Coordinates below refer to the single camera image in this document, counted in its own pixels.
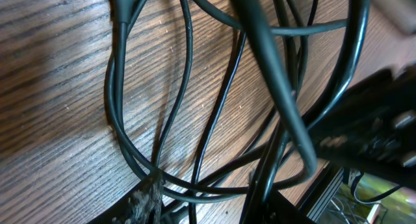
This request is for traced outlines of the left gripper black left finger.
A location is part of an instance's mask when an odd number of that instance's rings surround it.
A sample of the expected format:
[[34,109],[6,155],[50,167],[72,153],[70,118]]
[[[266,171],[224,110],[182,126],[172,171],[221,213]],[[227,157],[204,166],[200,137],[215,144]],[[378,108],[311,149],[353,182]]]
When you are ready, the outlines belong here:
[[88,224],[156,224],[161,222],[164,179],[152,171],[135,187]]

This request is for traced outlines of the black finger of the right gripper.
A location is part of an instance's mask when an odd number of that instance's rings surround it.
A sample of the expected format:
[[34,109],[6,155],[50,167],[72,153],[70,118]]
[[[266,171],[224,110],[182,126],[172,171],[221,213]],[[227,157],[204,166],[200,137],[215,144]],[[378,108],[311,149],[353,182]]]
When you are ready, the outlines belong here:
[[414,188],[415,66],[363,79],[309,133],[319,158]]

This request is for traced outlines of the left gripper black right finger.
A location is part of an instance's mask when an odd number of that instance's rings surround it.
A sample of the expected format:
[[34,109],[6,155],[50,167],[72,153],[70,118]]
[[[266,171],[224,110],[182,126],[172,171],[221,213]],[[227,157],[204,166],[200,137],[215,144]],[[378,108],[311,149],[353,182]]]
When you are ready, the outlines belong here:
[[280,193],[280,187],[273,185],[265,204],[249,210],[252,195],[249,195],[252,186],[248,187],[246,199],[242,209],[240,223],[279,223],[279,224],[307,224],[312,223],[306,215],[302,214],[289,200]]

